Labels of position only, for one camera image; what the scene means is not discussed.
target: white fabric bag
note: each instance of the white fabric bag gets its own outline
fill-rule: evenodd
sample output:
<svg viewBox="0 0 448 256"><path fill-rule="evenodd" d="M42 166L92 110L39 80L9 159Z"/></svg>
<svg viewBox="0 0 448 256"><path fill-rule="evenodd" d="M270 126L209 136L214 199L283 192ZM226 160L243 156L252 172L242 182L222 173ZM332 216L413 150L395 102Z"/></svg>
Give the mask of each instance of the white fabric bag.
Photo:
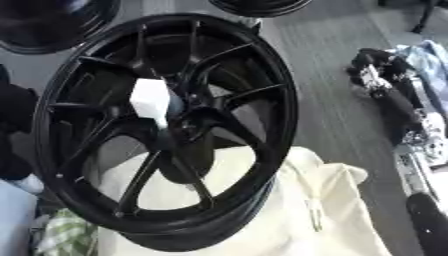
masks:
<svg viewBox="0 0 448 256"><path fill-rule="evenodd" d="M101 190L118 199L144 158L137 156L106 172ZM254 159L247 147L219 150L204 182L216 195L244 175ZM99 256L390 256L357 189L366 178L362 169L324 164L313 152L292 148L260 213L229 239L197 251L167 253L101 228ZM143 189L139 206L169 209L197 201L194 191L156 173Z"/></svg>

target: black wheel rim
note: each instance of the black wheel rim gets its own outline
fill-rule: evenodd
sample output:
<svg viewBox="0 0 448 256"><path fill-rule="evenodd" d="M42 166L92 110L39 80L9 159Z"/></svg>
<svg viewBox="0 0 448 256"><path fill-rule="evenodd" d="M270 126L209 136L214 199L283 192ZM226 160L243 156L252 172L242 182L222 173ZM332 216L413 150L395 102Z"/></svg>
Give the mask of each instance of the black wheel rim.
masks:
<svg viewBox="0 0 448 256"><path fill-rule="evenodd" d="M224 49L215 47L215 52L205 53L205 50L202 50L205 47L195 47L199 42L199 35L201 42L210 37L217 42L225 42L223 45L227 47ZM181 42L178 47L172 47L172 45L170 45L171 48L168 47L170 40L177 42L177 39ZM184 46L187 44L188 53L182 61L179 61L183 64L177 65L177 62L173 61L173 56L158 57L157 53L167 53L167 50L156 50L160 42L162 42L160 47L168 47L170 51L181 48L181 44ZM204 100L199 105L191 103L190 96L202 95L204 85L207 87L212 80L213 83L220 82L219 78L215 77L227 72L227 69L230 70L230 66L235 66L235 63L231 62L234 59L243 59L247 66L254 65L262 71L258 72L257 77L263 77L266 81L256 83L256 86L260 86L258 88L240 89L239 92L233 91L233 94L212 97L211 100L204 96ZM101 88L101 85L94 83L85 83L89 77L102 74L98 70L115 74L113 80L118 84L117 80L121 79L120 84L123 85L114 84L112 90ZM189 140L183 143L191 143L195 138L202 137L203 132L208 132L212 127L224 126L251 146L257 161L246 176L215 197L210 197L200 179L191 177L194 181L191 184L196 191L199 191L201 203L168 211L136 208L138 206L135 193L141 192L140 183L145 183L156 167L149 168L149 172L143 171L141 177L144 178L135 180L135 186L133 186L135 190L129 193L133 195L128 197L129 200L116 202L90 185L82 176L83 174L77 170L82 169L87 156L96 146L113 136L124 134L141 141L149 148L148 151L152 152L146 163L158 162L161 159L158 156L166 153L166 151L151 148L155 140L150 135L152 134L150 127L154 127L154 122L136 118L135 113L127 104L132 84L138 77L163 77L171 89L181 95L184 102L187 102L189 106L190 103L192 104L180 115L170 119L170 130L173 134L185 120L201 122L200 132L195 133L201 136L187 136ZM253 100L267 100L272 106L272 127L267 128L264 141L254 136L233 115L224 112ZM39 169L48 187L71 210L106 228L128 234L147 234L150 235L145 238L148 241L151 240L151 235L157 235L160 238L160 236L176 237L180 234L177 238L185 239L188 235L191 237L192 234L207 236L220 233L210 241L203 241L204 236L200 236L202 240L199 239L198 243L184 247L166 248L163 245L149 243L149 246L161 250L198 249L232 235L243 227L262 206L268 195L267 188L271 186L272 178L291 146L296 129L297 109L294 83L285 64L264 40L254 35L249 29L205 15L177 14L145 17L96 36L74 53L54 76L38 104L34 121ZM61 123L67 122L72 125L68 139L67 132L61 129L63 127ZM119 128L111 127L112 123L119 124L117 126ZM247 206L253 202L254 198L257 198L257 203ZM228 223L229 219L225 216L238 209L243 212L241 209L245 205L248 207L244 209L245 220L235 224L237 227L228 228L232 225ZM228 230L224 232L225 234L222 230L217 230L216 223L220 220L227 221L225 225L221 223L222 227L227 226ZM212 222L215 223L210 226L212 229L204 228Z"/></svg>
<svg viewBox="0 0 448 256"><path fill-rule="evenodd" d="M302 9L312 0L210 0L218 8L245 17L275 17Z"/></svg>
<svg viewBox="0 0 448 256"><path fill-rule="evenodd" d="M0 47L19 54L48 54L85 42L119 11L120 0L3 0Z"/></svg>

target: white block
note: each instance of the white block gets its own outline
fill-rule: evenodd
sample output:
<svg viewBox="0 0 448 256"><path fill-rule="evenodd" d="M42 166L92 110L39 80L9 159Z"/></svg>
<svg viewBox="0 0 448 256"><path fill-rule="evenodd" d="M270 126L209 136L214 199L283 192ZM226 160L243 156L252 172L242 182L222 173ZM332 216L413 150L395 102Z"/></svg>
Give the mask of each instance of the white block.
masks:
<svg viewBox="0 0 448 256"><path fill-rule="evenodd" d="M170 94L165 81L137 79L130 102L139 117L153 118L161 129L168 126L166 114Z"/></svg>

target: gray carpet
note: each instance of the gray carpet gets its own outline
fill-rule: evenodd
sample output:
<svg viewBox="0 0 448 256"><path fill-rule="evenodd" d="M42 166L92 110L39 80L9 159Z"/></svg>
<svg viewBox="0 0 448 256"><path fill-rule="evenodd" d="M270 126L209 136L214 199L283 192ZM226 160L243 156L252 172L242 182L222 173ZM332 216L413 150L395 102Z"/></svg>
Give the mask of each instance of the gray carpet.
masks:
<svg viewBox="0 0 448 256"><path fill-rule="evenodd" d="M230 17L206 0L123 2L116 23L142 13L201 12ZM368 99L357 98L349 90L343 69L362 47L389 48L424 38L448 45L448 16L437 10L426 31L415 35L407 31L421 15L421 6L415 5L418 1L390 2L391 7L383 9L376 6L375 0L315 0L297 13L265 20L262 34L285 58L300 92L301 116L295 145L316 151L326 161L367 169L370 178L361 190L375 227L393 255L419 256L423 253L405 211L405 197L381 120ZM65 51L24 57L0 51L0 59L12 71L15 83L42 91L69 54ZM16 142L17 151L31 158L26 150L28 138L18 138ZM108 152L113 157L104 162L112 166L120 152Z"/></svg>

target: green plaid towel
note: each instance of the green plaid towel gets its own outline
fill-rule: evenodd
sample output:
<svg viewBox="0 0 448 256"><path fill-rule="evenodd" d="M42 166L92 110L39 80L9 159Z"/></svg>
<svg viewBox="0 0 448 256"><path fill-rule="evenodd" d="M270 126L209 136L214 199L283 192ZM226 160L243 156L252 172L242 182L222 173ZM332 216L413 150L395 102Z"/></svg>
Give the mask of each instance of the green plaid towel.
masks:
<svg viewBox="0 0 448 256"><path fill-rule="evenodd" d="M59 210L45 228L39 256L97 255L97 227L68 209Z"/></svg>

